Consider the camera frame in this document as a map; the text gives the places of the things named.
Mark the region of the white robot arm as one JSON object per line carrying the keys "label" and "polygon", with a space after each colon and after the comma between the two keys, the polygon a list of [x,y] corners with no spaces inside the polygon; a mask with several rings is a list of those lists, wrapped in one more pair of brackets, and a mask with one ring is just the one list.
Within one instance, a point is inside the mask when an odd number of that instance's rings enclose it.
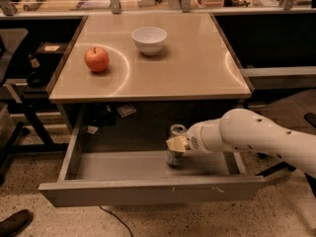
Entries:
{"label": "white robot arm", "polygon": [[166,140],[171,152],[254,152],[276,157],[316,178],[316,136],[291,130],[245,109],[222,118],[195,123],[189,129],[171,126]]}

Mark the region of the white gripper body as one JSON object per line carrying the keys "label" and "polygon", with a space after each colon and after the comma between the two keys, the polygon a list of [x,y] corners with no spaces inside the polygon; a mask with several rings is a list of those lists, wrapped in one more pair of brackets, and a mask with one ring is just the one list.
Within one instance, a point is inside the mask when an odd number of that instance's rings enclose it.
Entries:
{"label": "white gripper body", "polygon": [[187,130],[187,142],[191,150],[204,153],[218,152],[223,149],[219,129],[219,118],[198,122]]}

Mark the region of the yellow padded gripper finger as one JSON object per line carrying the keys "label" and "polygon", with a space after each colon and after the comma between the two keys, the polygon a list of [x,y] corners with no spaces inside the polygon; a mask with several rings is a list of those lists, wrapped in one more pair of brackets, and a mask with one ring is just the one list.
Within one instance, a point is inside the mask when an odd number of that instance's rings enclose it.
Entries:
{"label": "yellow padded gripper finger", "polygon": [[189,144],[184,136],[175,136],[166,140],[169,150],[184,153],[188,150]]}

